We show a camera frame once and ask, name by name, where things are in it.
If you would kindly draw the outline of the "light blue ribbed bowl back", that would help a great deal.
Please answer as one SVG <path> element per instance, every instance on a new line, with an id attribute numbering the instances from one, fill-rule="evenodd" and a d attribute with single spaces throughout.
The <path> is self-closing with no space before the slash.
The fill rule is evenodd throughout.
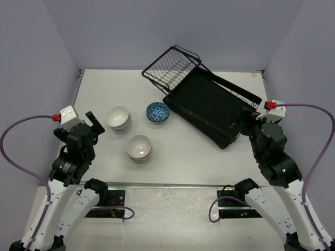
<path id="1" fill-rule="evenodd" d="M 112 108 L 106 116 L 106 124 L 113 129 L 121 129 L 130 121 L 130 112 L 124 106 Z"/>

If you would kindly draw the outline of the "light blue ribbed bowl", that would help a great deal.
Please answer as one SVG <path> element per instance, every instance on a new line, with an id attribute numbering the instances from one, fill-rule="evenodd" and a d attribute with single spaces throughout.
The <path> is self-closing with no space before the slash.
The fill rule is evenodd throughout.
<path id="1" fill-rule="evenodd" d="M 112 108 L 106 116 L 106 124 L 113 129 L 121 129 L 130 121 L 130 112 L 124 106 Z"/>
<path id="2" fill-rule="evenodd" d="M 118 133 L 118 134 L 123 134 L 123 133 L 126 133 L 131 128 L 131 126 L 132 126 L 132 120 L 130 120 L 128 122 L 128 124 L 126 125 L 126 127 L 124 129 L 122 129 L 122 130 L 113 129 L 113 131 L 115 133 Z"/>
<path id="3" fill-rule="evenodd" d="M 129 112 L 121 115 L 114 115 L 111 117 L 109 126 L 112 129 L 122 130 L 126 127 L 126 125 L 130 120 L 131 120 L 131 114 Z"/>

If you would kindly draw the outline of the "black wire dish rack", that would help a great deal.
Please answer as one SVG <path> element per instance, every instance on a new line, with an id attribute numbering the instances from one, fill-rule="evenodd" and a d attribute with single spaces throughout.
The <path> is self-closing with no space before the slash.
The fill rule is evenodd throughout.
<path id="1" fill-rule="evenodd" d="M 215 75 L 200 57 L 174 45 L 147 66 L 141 75 L 165 94 L 163 102 L 220 149 L 235 142 L 243 110 L 255 112 L 261 98 Z"/>

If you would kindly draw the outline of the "light blue ribbed bowl front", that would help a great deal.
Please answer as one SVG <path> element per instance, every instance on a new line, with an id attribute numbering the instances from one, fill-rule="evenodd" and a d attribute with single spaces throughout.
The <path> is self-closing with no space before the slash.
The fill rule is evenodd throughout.
<path id="1" fill-rule="evenodd" d="M 109 126 L 112 129 L 122 130 L 126 127 L 126 125 L 130 120 L 131 120 L 131 114 L 129 112 L 121 115 L 114 115 L 111 117 Z"/>

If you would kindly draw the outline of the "beige floral bowl back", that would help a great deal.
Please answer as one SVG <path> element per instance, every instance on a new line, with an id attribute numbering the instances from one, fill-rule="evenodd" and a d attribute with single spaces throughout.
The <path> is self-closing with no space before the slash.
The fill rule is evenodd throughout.
<path id="1" fill-rule="evenodd" d="M 126 144 L 126 151 L 130 157 L 140 158 L 146 156 L 151 149 L 151 140 L 142 134 L 133 136 Z"/>

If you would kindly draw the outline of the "beige leaf pattern bowl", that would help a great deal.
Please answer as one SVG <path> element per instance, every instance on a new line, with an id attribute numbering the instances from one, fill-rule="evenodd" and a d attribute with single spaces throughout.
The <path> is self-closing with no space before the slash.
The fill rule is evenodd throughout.
<path id="1" fill-rule="evenodd" d="M 151 150 L 150 152 L 147 153 L 146 156 L 140 157 L 140 158 L 135 158 L 135 157 L 130 157 L 132 160 L 136 161 L 136 162 L 143 162 L 146 161 L 147 159 L 149 159 L 152 155 L 153 150 Z"/>

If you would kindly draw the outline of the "red patterned white bowl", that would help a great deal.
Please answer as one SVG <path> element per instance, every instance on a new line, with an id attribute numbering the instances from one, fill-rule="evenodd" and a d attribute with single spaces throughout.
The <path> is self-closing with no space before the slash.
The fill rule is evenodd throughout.
<path id="1" fill-rule="evenodd" d="M 169 118 L 170 110 L 163 102 L 153 102 L 147 106 L 146 116 L 154 123 L 163 123 Z"/>

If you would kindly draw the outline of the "orange flower beige bowl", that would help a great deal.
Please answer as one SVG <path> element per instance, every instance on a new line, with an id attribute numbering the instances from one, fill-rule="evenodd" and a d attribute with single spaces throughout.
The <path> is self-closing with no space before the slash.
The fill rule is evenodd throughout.
<path id="1" fill-rule="evenodd" d="M 150 159 L 151 155 L 148 155 L 144 158 L 131 158 L 131 160 L 135 163 L 139 163 L 139 164 L 142 164 L 142 163 L 145 163 L 146 161 L 148 161 Z"/>

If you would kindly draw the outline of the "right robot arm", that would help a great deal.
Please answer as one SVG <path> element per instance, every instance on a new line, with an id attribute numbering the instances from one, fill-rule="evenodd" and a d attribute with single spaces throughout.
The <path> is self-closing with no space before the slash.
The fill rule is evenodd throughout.
<path id="1" fill-rule="evenodd" d="M 287 213 L 281 212 L 252 179 L 235 185 L 234 201 L 254 208 L 280 236 L 285 250 L 334 250 L 334 238 L 321 224 L 307 196 L 309 179 L 303 179 L 296 162 L 285 153 L 287 137 L 279 121 L 285 116 L 286 105 L 273 100 L 264 108 L 265 113 L 243 109 L 238 115 L 238 121 L 244 123 L 240 132 L 249 137 L 261 174 Z"/>

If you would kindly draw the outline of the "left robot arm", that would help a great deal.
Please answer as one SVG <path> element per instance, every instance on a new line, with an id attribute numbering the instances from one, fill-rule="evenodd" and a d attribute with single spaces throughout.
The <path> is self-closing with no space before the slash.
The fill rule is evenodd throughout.
<path id="1" fill-rule="evenodd" d="M 108 201 L 107 185 L 91 179 L 78 201 L 67 213 L 64 212 L 70 197 L 96 157 L 94 146 L 99 135 L 105 131 L 92 112 L 85 115 L 92 125 L 80 119 L 72 106 L 51 116 L 53 121 L 60 123 L 53 134 L 64 146 L 53 162 L 49 180 L 45 183 L 47 193 L 43 204 L 28 232 L 21 240 L 12 243 L 10 250 L 65 250 L 69 237 L 91 208 L 102 206 Z"/>

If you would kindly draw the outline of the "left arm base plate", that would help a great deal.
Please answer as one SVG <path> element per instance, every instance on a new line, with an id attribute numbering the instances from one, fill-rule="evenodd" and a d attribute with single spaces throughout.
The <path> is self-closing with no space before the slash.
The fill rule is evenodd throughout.
<path id="1" fill-rule="evenodd" d="M 124 206 L 125 191 L 124 190 L 108 190 L 107 198 L 103 202 L 99 202 L 95 207 L 112 207 Z M 90 211 L 86 218 L 106 218 L 106 219 L 123 219 L 125 216 L 124 209 L 113 210 L 97 210 Z"/>

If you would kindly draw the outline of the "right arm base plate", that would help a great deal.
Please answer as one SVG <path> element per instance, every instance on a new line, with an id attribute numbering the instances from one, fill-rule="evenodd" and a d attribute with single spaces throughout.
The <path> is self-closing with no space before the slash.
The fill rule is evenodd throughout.
<path id="1" fill-rule="evenodd" d="M 217 197 L 230 197 L 218 201 L 219 216 L 222 219 L 250 219 L 261 218 L 262 216 L 251 207 L 245 205 L 244 195 L 235 191 L 232 186 L 225 186 L 217 191 Z"/>

